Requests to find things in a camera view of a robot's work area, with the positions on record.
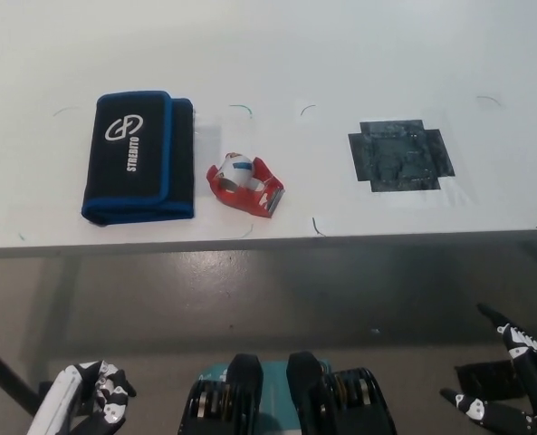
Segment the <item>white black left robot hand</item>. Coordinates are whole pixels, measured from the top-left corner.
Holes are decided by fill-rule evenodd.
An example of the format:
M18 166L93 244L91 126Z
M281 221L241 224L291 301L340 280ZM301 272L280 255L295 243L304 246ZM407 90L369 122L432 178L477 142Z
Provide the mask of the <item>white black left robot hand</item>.
M111 363L69 365L55 378L27 434L114 434L136 395L126 373Z

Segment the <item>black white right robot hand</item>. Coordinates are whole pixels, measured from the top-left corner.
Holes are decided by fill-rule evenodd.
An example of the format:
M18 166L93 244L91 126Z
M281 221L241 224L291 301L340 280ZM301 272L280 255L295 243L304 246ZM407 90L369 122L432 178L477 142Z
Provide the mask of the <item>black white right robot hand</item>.
M484 398L465 390L450 388L440 390L440 395L464 414L476 426L493 434L537 434L537 340L521 326L487 304L478 304L477 310L501 335L509 359L500 362L468 364L473 372L504 367L521 385L532 406L530 413L502 403L500 398Z

